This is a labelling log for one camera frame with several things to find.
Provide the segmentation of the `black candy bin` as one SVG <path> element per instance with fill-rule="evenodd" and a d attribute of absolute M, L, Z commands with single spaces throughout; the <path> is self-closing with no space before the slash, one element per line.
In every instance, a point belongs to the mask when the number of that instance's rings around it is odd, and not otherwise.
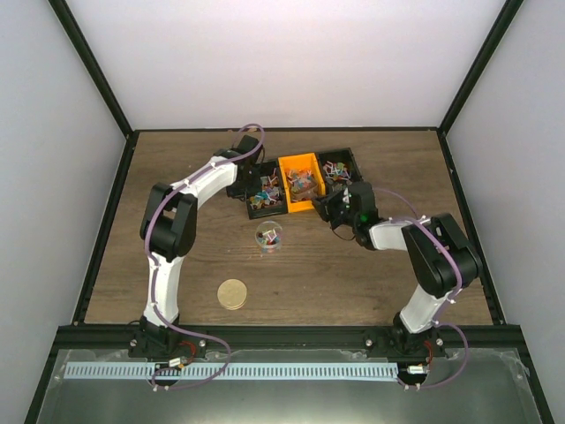
<path fill-rule="evenodd" d="M 259 167 L 260 187 L 246 197 L 248 217 L 259 219 L 288 213 L 288 202 L 279 163 L 270 160 Z"/>
<path fill-rule="evenodd" d="M 322 181 L 326 194 L 363 180 L 351 148 L 338 148 L 317 152 Z"/>

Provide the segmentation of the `orange candy bin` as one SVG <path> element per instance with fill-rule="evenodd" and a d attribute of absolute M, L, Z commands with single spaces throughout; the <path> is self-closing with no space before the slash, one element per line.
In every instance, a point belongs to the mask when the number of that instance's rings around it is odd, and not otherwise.
<path fill-rule="evenodd" d="M 281 156 L 278 164 L 289 213 L 311 210 L 313 199 L 327 194 L 316 154 Z"/>

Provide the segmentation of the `clear round container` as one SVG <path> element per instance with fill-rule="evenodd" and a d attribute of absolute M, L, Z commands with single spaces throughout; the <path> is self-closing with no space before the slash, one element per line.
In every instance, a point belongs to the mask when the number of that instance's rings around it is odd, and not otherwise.
<path fill-rule="evenodd" d="M 255 231 L 255 241 L 263 254 L 279 250 L 283 242 L 283 228 L 276 221 L 261 222 Z"/>

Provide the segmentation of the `brown plastic scoop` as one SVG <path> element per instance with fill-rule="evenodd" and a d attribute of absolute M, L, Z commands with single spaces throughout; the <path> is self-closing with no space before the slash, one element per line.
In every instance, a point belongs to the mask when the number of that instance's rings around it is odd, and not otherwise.
<path fill-rule="evenodd" d="M 319 195 L 319 185 L 315 179 L 299 178 L 290 185 L 290 200 L 293 203 L 310 201 Z"/>

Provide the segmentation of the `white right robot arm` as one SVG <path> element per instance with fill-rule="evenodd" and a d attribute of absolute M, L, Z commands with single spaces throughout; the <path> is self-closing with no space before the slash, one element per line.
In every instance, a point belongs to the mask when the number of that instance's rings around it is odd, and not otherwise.
<path fill-rule="evenodd" d="M 363 248 L 408 254 L 417 286 L 395 315 L 391 330 L 392 345 L 404 356 L 413 355 L 431 338 L 446 305 L 454 304 L 483 271 L 476 249 L 451 214 L 384 218 L 368 182 L 317 197 L 313 206 L 331 229 L 350 227 L 352 238 Z"/>

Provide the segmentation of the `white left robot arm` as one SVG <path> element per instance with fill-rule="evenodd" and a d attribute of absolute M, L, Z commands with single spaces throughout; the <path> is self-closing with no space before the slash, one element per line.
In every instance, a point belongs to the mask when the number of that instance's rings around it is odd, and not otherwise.
<path fill-rule="evenodd" d="M 263 141 L 246 134 L 191 175 L 151 189 L 139 230 L 149 267 L 139 330 L 160 356 L 169 357 L 180 346 L 177 293 L 183 261 L 196 239 L 199 208 L 221 190 L 247 183 Z"/>

